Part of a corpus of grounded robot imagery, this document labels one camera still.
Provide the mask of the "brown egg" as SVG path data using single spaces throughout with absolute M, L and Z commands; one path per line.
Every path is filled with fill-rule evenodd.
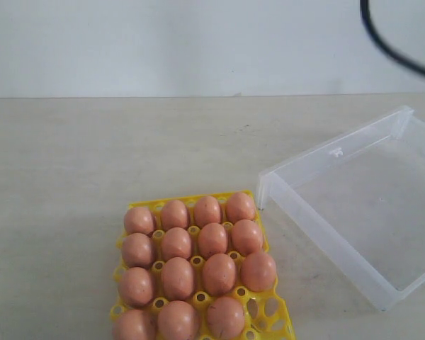
M 155 283 L 152 274 L 140 267 L 126 270 L 118 283 L 118 293 L 122 301 L 130 307 L 144 307 L 155 296 Z
M 161 241 L 161 255 L 164 261 L 174 257 L 190 259 L 192 252 L 191 236 L 185 229 L 174 227 L 165 233 Z
M 236 192 L 226 202 L 227 219 L 236 223 L 240 220 L 253 220 L 256 217 L 256 207 L 253 199 L 244 192 Z
M 117 340 L 156 339 L 153 316 L 144 310 L 128 310 L 119 316 L 113 326 L 113 338 Z
M 234 260 L 227 254 L 211 256 L 203 266 L 202 279 L 209 295 L 217 297 L 228 293 L 237 279 Z
M 141 267 L 148 269 L 156 261 L 153 241 L 142 233 L 130 234 L 124 238 L 121 255 L 124 264 L 128 268 Z
M 270 290 L 276 281 L 276 263 L 273 257 L 264 251 L 248 255 L 242 262 L 240 278 L 251 291 Z
M 187 300 L 194 293 L 195 271 L 186 259 L 181 257 L 169 259 L 162 268 L 161 279 L 167 300 Z
M 261 228 L 252 220 L 240 220 L 231 229 L 233 247 L 247 256 L 263 249 L 264 236 Z
M 204 259 L 215 254 L 224 254 L 228 248 L 227 231 L 219 223 L 209 223 L 204 226 L 198 235 L 198 250 Z
M 219 297 L 207 308 L 206 320 L 216 339 L 233 339 L 244 329 L 244 308 L 233 297 Z
M 190 225 L 191 216 L 184 202 L 170 200 L 161 209 L 161 226 L 164 231 L 178 227 L 186 230 Z
M 196 309 L 184 301 L 171 301 L 161 309 L 158 329 L 163 339 L 194 339 L 200 328 Z
M 147 207 L 130 208 L 123 218 L 127 234 L 141 233 L 151 235 L 156 229 L 156 220 L 151 210 Z

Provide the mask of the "yellow plastic egg tray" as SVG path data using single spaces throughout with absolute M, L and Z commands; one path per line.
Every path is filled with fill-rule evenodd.
M 222 209 L 222 226 L 225 228 L 226 232 L 231 231 L 233 227 L 233 224 L 226 216 L 226 204 L 228 199 L 237 192 L 208 194 L 216 198 L 220 204 Z M 161 280 L 162 269 L 165 265 L 165 261 L 162 258 L 161 248 L 162 240 L 165 235 L 165 231 L 162 228 L 162 223 L 160 220 L 161 211 L 166 203 L 171 200 L 180 200 L 188 208 L 191 216 L 191 225 L 187 229 L 187 233 L 189 233 L 191 236 L 193 249 L 192 256 L 187 261 L 189 261 L 193 267 L 193 270 L 195 271 L 195 290 L 192 296 L 190 296 L 186 302 L 197 310 L 200 317 L 200 329 L 198 330 L 196 339 L 217 339 L 210 333 L 210 329 L 208 328 L 206 320 L 206 310 L 209 305 L 214 300 L 216 300 L 216 297 L 211 296 L 207 291 L 204 290 L 202 272 L 204 264 L 207 260 L 200 255 L 198 250 L 197 238 L 200 233 L 200 228 L 193 224 L 195 221 L 194 205 L 202 197 L 208 195 L 189 195 L 177 198 L 140 201 L 129 203 L 127 206 L 128 210 L 136 207 L 148 208 L 149 211 L 153 214 L 157 224 L 156 230 L 151 234 L 151 239 L 156 251 L 156 261 L 148 269 L 155 281 L 154 283 L 156 285 L 156 293 L 154 294 L 154 298 L 151 300 L 151 302 L 149 302 L 149 304 L 145 305 L 144 307 L 138 307 L 140 310 L 146 310 L 155 319 L 157 319 L 157 316 L 163 306 L 169 303 L 164 294 Z M 256 212 L 254 222 L 257 223 L 263 232 L 263 251 L 267 253 L 270 249 L 270 246 L 266 237 L 266 231 L 258 212 Z M 236 265 L 237 281 L 234 284 L 233 289 L 225 294 L 225 296 L 230 296 L 242 304 L 245 317 L 245 324 L 242 333 L 233 339 L 296 339 L 285 300 L 279 297 L 276 293 L 276 288 L 278 285 L 277 274 L 273 287 L 270 290 L 265 290 L 262 292 L 251 291 L 245 285 L 242 285 L 240 280 L 239 272 L 242 262 L 244 261 L 244 256 L 242 256 L 234 248 L 231 243 L 230 236 L 226 254 L 234 261 Z M 123 258 L 120 257 L 118 265 L 113 272 L 113 279 L 117 284 L 120 282 L 120 279 L 126 270 L 128 270 L 128 267 L 125 265 Z M 133 307 L 129 307 L 123 302 L 121 296 L 118 293 L 115 304 L 110 309 L 110 319 L 112 322 L 116 322 L 122 313 L 127 312 L 127 310 L 132 308 Z

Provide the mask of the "clear plastic bin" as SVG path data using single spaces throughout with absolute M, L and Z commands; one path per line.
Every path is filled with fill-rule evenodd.
M 278 207 L 378 310 L 425 283 L 425 122 L 407 106 L 259 175 Z

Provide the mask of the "brown egg front bottom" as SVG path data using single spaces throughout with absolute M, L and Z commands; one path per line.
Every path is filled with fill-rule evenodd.
M 171 301 L 161 309 L 158 329 L 163 339 L 194 339 L 200 328 L 196 309 L 184 301 Z

